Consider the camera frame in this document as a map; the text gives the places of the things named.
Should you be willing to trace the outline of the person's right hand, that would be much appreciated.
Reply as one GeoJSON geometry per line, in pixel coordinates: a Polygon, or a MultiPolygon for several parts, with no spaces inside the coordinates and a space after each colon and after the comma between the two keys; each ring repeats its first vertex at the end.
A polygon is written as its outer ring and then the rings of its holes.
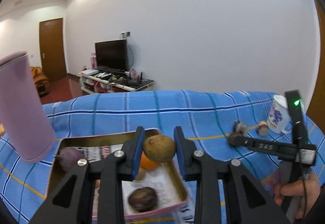
{"type": "Polygon", "coordinates": [[[305,180],[305,184],[303,184],[302,180],[297,180],[283,186],[276,185],[273,192],[273,199],[278,206],[282,205],[285,197],[301,197],[295,218],[302,219],[313,207],[320,195],[321,188],[317,176],[314,172],[311,172],[309,178],[305,180]]]}

